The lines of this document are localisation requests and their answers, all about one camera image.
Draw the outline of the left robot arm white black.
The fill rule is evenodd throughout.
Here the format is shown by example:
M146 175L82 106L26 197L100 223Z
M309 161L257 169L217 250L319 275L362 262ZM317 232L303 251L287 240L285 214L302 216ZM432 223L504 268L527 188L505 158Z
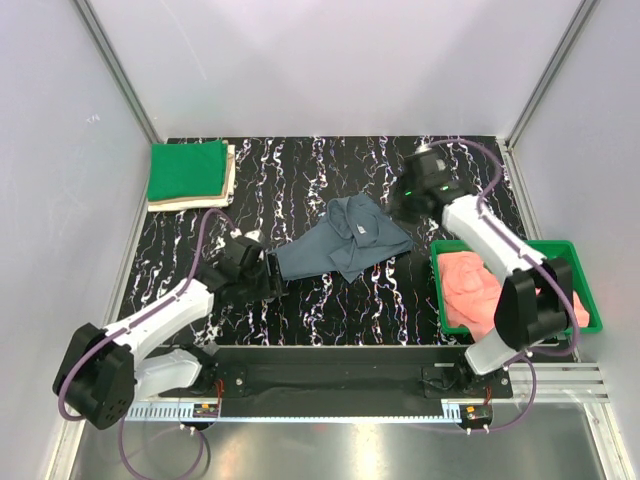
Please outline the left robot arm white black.
M139 312L71 337L52 390L70 421L105 430L132 405L172 390L203 396L219 385L214 348L179 345L156 356L164 341L218 307L284 296L277 256L250 235L231 240L212 264L196 262L189 276Z

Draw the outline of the blue-grey t-shirt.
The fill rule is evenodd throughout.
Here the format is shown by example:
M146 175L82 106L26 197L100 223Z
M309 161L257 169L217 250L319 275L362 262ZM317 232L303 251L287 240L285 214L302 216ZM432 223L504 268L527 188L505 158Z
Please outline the blue-grey t-shirt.
M330 200L314 227L274 253L286 281L338 272L352 283L364 270L412 248L405 230L359 193Z

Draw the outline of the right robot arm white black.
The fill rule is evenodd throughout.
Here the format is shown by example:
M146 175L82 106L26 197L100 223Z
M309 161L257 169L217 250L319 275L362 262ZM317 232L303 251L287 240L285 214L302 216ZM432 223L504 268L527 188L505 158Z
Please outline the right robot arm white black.
M405 157L390 205L401 221L429 217L462 240L501 286L493 329L466 349L453 374L457 390L470 397L488 387L491 374L540 350L541 342L565 331L576 340L580 333L570 263L521 240L486 207L486 195L454 179L426 146Z

